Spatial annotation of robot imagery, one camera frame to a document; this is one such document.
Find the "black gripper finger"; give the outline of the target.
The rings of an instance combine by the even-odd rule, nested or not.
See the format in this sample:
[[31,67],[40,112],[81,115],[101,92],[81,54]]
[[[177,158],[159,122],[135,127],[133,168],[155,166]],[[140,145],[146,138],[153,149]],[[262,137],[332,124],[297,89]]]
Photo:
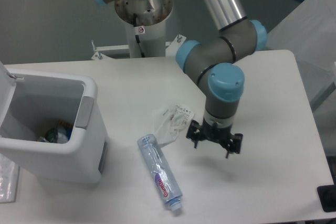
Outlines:
[[204,133],[203,126],[200,125],[195,120],[191,120],[191,123],[187,130],[186,138],[190,139],[193,142],[194,148],[197,148],[198,143],[200,141],[207,140],[207,137],[205,136],[205,133]]
[[239,154],[241,150],[242,141],[243,141],[243,134],[229,133],[228,137],[226,137],[223,144],[223,148],[227,151],[225,158],[229,158],[230,154]]

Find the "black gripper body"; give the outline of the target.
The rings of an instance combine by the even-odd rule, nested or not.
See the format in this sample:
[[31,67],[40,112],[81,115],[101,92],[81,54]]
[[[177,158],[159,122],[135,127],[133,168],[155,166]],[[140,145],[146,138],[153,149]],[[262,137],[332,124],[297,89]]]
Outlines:
[[231,141],[232,125],[221,127],[219,123],[215,122],[209,124],[203,119],[202,124],[202,141],[207,140],[214,143],[229,143]]

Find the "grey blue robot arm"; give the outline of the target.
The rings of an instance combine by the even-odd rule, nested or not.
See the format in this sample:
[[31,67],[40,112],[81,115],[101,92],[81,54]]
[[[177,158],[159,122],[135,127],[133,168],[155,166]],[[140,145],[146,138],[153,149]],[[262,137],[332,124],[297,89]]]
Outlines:
[[[165,21],[173,0],[95,0],[114,4],[127,30],[132,58],[163,57],[166,54]],[[202,123],[192,121],[187,132],[194,144],[210,141],[228,154],[240,153],[243,135],[231,132],[243,94],[245,76],[235,63],[267,43],[265,27],[247,18],[239,0],[204,0],[219,32],[209,44],[195,40],[182,43],[175,60],[182,71],[205,94]]]

